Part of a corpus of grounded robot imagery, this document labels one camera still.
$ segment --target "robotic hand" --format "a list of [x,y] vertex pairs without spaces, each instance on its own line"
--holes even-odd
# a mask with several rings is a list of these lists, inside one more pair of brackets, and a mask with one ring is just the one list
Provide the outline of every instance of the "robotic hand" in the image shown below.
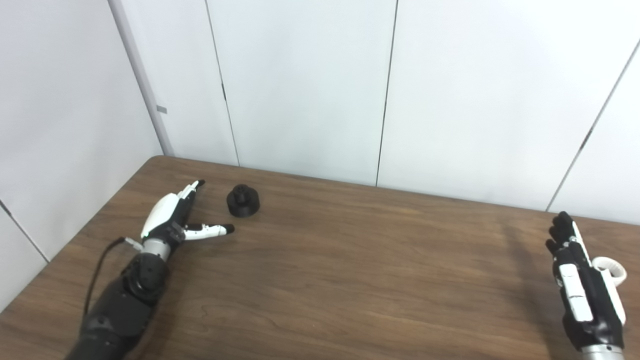
[[168,275],[166,262],[186,240],[221,236],[234,231],[234,226],[187,225],[196,191],[204,180],[187,185],[178,194],[165,195],[154,206],[142,230],[142,243],[120,238],[139,250],[139,254],[112,281],[87,312],[91,288],[87,294],[80,337],[66,360],[121,360],[139,342],[164,291]]
[[566,335],[584,360],[624,360],[622,326],[627,319],[616,286],[627,277],[617,261],[589,260],[577,225],[564,211],[553,220],[547,249],[565,308]]

